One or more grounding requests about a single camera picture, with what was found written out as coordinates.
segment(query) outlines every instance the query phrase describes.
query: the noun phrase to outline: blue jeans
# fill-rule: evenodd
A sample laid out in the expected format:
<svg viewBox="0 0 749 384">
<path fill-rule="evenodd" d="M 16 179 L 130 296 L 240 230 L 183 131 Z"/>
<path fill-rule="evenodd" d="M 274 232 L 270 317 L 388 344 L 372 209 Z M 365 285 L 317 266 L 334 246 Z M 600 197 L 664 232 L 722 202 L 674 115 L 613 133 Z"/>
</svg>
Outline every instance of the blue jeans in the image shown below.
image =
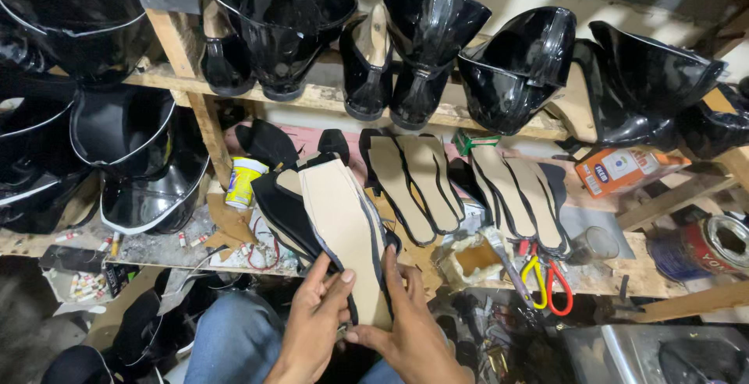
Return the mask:
<svg viewBox="0 0 749 384">
<path fill-rule="evenodd" d="M 230 293 L 198 321 L 184 384 L 261 384 L 281 351 L 284 325 L 261 297 Z M 403 384 L 384 359 L 360 384 Z"/>
</svg>

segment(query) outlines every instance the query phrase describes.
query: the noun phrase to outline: orange box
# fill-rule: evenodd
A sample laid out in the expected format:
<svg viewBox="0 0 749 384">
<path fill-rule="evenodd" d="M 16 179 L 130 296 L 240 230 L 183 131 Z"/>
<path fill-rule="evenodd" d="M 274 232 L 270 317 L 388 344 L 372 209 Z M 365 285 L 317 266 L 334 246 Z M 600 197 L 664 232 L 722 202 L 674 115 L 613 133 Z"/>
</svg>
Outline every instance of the orange box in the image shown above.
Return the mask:
<svg viewBox="0 0 749 384">
<path fill-rule="evenodd" d="M 691 165 L 691 160 L 637 149 L 604 149 L 575 167 L 593 198 L 641 188 Z"/>
</svg>

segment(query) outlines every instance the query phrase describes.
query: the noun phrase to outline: paint can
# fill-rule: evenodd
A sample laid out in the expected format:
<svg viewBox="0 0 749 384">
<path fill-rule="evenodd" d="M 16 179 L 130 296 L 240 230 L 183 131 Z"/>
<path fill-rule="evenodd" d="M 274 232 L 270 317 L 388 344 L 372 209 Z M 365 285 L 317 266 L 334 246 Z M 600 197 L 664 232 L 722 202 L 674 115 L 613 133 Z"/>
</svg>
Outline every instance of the paint can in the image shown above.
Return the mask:
<svg viewBox="0 0 749 384">
<path fill-rule="evenodd" d="M 713 274 L 749 274 L 749 228 L 728 216 L 712 216 L 648 242 L 658 270 L 674 281 Z"/>
<path fill-rule="evenodd" d="M 246 210 L 252 201 L 252 187 L 249 183 L 268 171 L 268 167 L 255 159 L 231 158 L 234 167 L 231 169 L 229 190 L 224 202 L 229 206 Z"/>
</svg>

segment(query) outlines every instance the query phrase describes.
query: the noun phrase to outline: human hand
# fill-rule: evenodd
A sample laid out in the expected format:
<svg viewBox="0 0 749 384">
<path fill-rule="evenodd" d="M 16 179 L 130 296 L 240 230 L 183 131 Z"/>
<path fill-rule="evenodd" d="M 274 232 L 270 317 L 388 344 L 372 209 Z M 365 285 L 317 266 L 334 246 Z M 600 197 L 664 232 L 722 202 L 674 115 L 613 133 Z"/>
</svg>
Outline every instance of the human hand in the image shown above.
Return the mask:
<svg viewBox="0 0 749 384">
<path fill-rule="evenodd" d="M 330 258 L 323 252 L 296 290 L 281 353 L 266 383 L 315 382 L 330 362 L 335 333 L 341 322 L 351 319 L 346 298 L 356 275 L 346 269 L 326 280 L 328 265 Z"/>
<path fill-rule="evenodd" d="M 385 251 L 385 280 L 395 317 L 392 331 L 356 326 L 346 333 L 346 340 L 378 351 L 407 384 L 470 382 L 426 306 L 421 272 L 407 265 L 396 268 L 393 245 Z"/>
</svg>

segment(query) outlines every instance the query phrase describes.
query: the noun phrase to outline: yellow container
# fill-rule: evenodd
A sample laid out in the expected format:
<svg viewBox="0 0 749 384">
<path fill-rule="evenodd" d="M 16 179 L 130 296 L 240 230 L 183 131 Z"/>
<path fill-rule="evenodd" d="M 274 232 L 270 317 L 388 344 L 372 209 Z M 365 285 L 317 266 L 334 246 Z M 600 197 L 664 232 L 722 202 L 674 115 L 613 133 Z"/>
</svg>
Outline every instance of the yellow container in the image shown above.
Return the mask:
<svg viewBox="0 0 749 384">
<path fill-rule="evenodd" d="M 226 192 L 224 202 L 238 209 L 247 209 L 252 201 L 252 187 L 249 185 L 253 179 L 258 178 L 268 171 L 268 167 L 255 159 L 231 158 L 234 168 L 231 170 L 229 190 Z"/>
</svg>

